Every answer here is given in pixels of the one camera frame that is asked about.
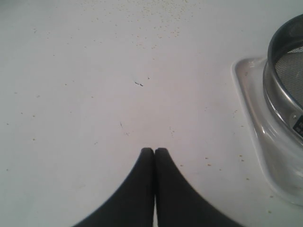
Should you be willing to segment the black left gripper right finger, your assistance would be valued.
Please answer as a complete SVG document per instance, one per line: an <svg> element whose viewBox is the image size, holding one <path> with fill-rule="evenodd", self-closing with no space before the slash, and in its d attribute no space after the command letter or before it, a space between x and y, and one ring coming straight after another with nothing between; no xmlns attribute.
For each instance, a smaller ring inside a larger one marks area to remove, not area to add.
<svg viewBox="0 0 303 227"><path fill-rule="evenodd" d="M166 148L155 150L156 210L160 227L240 227L201 197Z"/></svg>

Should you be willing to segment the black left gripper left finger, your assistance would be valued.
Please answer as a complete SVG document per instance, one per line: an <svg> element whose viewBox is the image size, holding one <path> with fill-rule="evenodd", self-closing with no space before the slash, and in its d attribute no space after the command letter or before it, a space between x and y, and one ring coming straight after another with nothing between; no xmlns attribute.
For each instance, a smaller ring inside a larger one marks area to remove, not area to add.
<svg viewBox="0 0 303 227"><path fill-rule="evenodd" d="M131 172L110 198L77 227L152 227L154 152L143 148Z"/></svg>

